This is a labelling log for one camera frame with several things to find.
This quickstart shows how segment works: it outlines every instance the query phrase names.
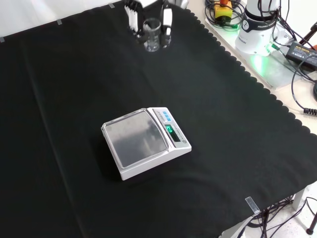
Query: cable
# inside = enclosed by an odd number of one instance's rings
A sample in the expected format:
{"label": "cable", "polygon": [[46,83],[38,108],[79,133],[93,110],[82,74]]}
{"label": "cable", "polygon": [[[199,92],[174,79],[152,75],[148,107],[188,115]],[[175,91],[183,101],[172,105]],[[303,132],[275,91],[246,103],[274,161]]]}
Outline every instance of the cable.
{"label": "cable", "polygon": [[[216,25],[216,26],[221,26],[221,27],[231,27],[231,28],[236,28],[238,27],[242,21],[243,21],[243,16],[244,16],[244,12],[245,12],[245,8],[244,6],[240,3],[240,1],[231,1],[232,4],[234,4],[236,7],[230,7],[230,6],[227,6],[227,5],[221,5],[219,3],[216,3],[217,0],[207,0],[206,2],[209,2],[208,4],[206,4],[205,6],[205,16],[207,18],[207,20],[209,21],[210,24],[212,25]],[[237,14],[237,16],[233,17],[231,20],[233,19],[236,19],[236,18],[240,18],[241,20],[236,23],[236,24],[228,24],[226,23],[225,20],[223,21],[220,21],[220,20],[217,20],[215,19],[211,12],[214,11],[214,6],[215,5],[220,5],[222,7],[227,7],[229,9],[231,9],[235,14]]]}
{"label": "cable", "polygon": [[[291,61],[286,57],[286,55],[284,54],[284,52],[279,48],[279,47],[277,47],[276,45],[272,45],[272,47],[274,48],[274,49],[276,49],[276,50],[278,50],[278,52],[280,52],[283,56],[284,56],[284,58],[287,60],[287,62],[293,67],[293,69],[296,71],[296,68],[295,68],[295,66],[291,63]],[[298,73],[299,73],[299,75],[300,76],[302,76],[302,77],[304,77],[305,79],[307,79],[307,80],[309,80],[309,81],[311,81],[311,82],[315,82],[315,80],[313,80],[311,77],[309,77],[305,72],[303,72],[303,70],[302,69],[300,69],[299,71],[298,71]]]}
{"label": "cable", "polygon": [[[213,2],[215,2],[215,1],[213,1],[213,0],[205,0],[205,6],[207,6],[207,5],[209,5],[210,3],[213,3]],[[238,4],[236,2],[241,3],[241,0],[231,1],[232,8],[236,8],[237,7]]]}
{"label": "cable", "polygon": [[283,222],[283,223],[281,223],[281,224],[279,224],[279,225],[277,225],[277,226],[275,226],[275,227],[272,227],[272,228],[270,228],[270,229],[267,230],[267,231],[269,231],[269,230],[272,230],[272,229],[278,227],[278,228],[273,232],[273,234],[270,236],[270,238],[272,238],[273,235],[274,235],[283,225],[285,225],[288,221],[290,221],[290,220],[293,219],[294,217],[298,216],[298,215],[302,212],[302,210],[303,210],[303,208],[305,207],[305,205],[306,205],[306,204],[308,205],[308,200],[307,200],[307,199],[312,199],[312,200],[317,201],[317,199],[315,199],[315,198],[306,197],[305,202],[304,202],[304,205],[301,207],[300,210],[298,210],[298,212],[296,212],[293,216],[291,216],[291,217],[290,217],[289,219],[287,219],[285,222]]}
{"label": "cable", "polygon": [[317,58],[317,56],[315,56],[315,55],[307,56],[305,59],[302,60],[302,62],[301,62],[301,63],[298,65],[298,67],[296,68],[296,70],[295,70],[295,72],[294,72],[294,75],[293,75],[293,78],[292,78],[291,90],[292,90],[292,95],[293,95],[293,98],[294,98],[296,104],[304,110],[304,113],[305,113],[305,114],[308,114],[308,115],[312,115],[312,116],[317,116],[317,109],[304,108],[304,107],[297,101],[297,99],[296,99],[296,97],[295,97],[295,94],[294,94],[294,79],[295,79],[296,72],[299,72],[299,69],[300,69],[300,67],[302,66],[302,64],[303,64],[304,62],[306,62],[308,59],[312,58],[312,57]]}
{"label": "cable", "polygon": [[288,18],[288,14],[289,14],[289,0],[288,0],[288,8],[287,8],[287,14],[286,14],[286,18],[285,18],[285,21],[287,21],[287,18]]}

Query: digital scale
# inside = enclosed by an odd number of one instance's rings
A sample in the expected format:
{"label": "digital scale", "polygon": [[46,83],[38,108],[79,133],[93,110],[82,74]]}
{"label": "digital scale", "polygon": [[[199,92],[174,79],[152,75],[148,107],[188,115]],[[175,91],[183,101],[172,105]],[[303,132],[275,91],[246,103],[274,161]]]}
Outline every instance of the digital scale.
{"label": "digital scale", "polygon": [[143,108],[101,127],[122,180],[192,150],[167,108]]}

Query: scale display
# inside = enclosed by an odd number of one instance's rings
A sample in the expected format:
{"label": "scale display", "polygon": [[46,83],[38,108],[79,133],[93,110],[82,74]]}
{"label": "scale display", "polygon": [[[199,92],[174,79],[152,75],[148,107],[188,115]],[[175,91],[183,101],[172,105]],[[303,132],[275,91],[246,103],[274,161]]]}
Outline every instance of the scale display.
{"label": "scale display", "polygon": [[171,125],[165,124],[165,128],[175,142],[180,142],[180,139]]}

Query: black cloth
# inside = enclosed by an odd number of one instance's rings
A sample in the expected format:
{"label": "black cloth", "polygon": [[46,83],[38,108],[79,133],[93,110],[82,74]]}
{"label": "black cloth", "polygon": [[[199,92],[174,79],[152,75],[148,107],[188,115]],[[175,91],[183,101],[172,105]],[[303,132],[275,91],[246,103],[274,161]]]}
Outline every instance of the black cloth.
{"label": "black cloth", "polygon": [[[253,214],[246,197],[263,209],[317,180],[317,136],[193,14],[173,7],[171,46],[147,53],[114,6],[12,37],[85,237],[215,237]],[[121,181],[100,127],[147,107],[192,152]]]}
{"label": "black cloth", "polygon": [[0,236],[80,238],[19,41],[0,56]]}

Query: white wall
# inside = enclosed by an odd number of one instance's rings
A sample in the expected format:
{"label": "white wall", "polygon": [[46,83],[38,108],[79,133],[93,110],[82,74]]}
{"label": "white wall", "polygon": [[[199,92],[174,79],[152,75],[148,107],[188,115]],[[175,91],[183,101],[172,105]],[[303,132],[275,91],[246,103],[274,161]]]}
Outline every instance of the white wall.
{"label": "white wall", "polygon": [[118,0],[0,0],[0,37]]}

